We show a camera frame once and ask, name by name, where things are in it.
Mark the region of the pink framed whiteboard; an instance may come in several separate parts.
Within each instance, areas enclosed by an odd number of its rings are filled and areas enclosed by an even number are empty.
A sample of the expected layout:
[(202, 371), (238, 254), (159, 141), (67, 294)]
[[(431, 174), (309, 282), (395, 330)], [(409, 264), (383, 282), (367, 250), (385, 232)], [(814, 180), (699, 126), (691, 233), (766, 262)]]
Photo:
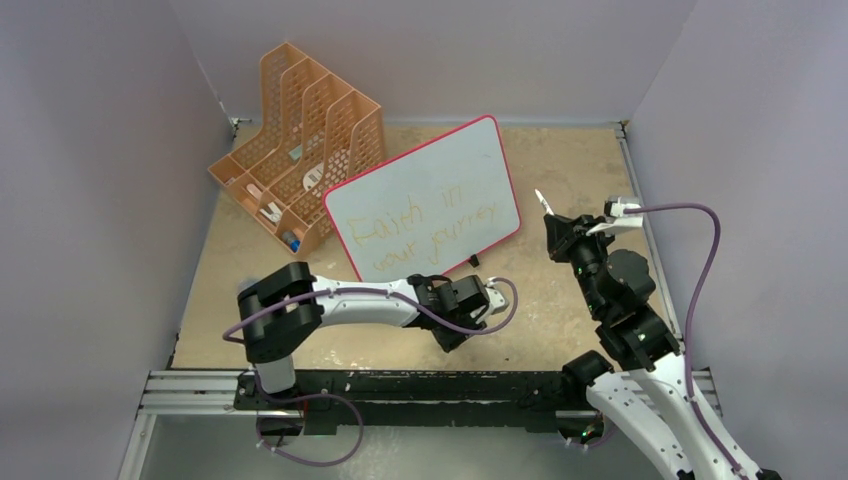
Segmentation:
[(331, 187), (323, 205), (366, 282), (445, 274), (522, 225), (492, 115)]

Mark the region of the white marker pen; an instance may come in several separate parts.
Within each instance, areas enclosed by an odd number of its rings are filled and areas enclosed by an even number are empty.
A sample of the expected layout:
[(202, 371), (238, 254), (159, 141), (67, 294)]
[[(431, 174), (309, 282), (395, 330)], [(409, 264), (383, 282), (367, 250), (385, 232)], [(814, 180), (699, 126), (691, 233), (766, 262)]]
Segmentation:
[(554, 211), (553, 211), (553, 209), (551, 208), (551, 206), (550, 206), (549, 202), (547, 201), (547, 199), (546, 199), (546, 198), (544, 197), (544, 195), (542, 194), (542, 192), (541, 192), (540, 190), (538, 190), (538, 189), (535, 189), (535, 190), (534, 190), (534, 194), (535, 194), (535, 196), (536, 196), (536, 198), (537, 198), (537, 200), (538, 200), (539, 204), (541, 205), (542, 209), (544, 210), (544, 212), (545, 212), (547, 215), (553, 215), (553, 214), (554, 214)]

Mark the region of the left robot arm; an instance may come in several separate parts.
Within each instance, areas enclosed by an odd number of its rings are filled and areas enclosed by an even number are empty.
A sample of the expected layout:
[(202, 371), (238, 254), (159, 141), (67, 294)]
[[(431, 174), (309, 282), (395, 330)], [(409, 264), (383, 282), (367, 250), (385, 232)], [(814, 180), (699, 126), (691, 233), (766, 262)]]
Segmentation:
[(241, 289), (239, 323), (225, 331), (227, 342), (245, 349), (259, 375), (259, 395), (272, 408), (297, 399), (294, 352), (320, 328), (377, 324), (432, 333), (446, 353), (487, 327), (489, 317), (509, 302), (493, 285), (471, 275), (413, 274), (383, 283), (347, 282), (311, 272), (292, 262)]

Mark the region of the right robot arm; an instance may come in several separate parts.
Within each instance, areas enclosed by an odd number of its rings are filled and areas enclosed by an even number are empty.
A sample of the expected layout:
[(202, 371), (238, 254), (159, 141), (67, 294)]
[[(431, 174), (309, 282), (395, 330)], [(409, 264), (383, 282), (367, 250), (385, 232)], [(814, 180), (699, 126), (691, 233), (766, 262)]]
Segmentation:
[(598, 410), (665, 479), (779, 478), (729, 434), (677, 338), (648, 303), (656, 284), (647, 259), (610, 251), (614, 238), (600, 231), (603, 222), (544, 216), (549, 257), (571, 266), (604, 349), (564, 365), (564, 399)]

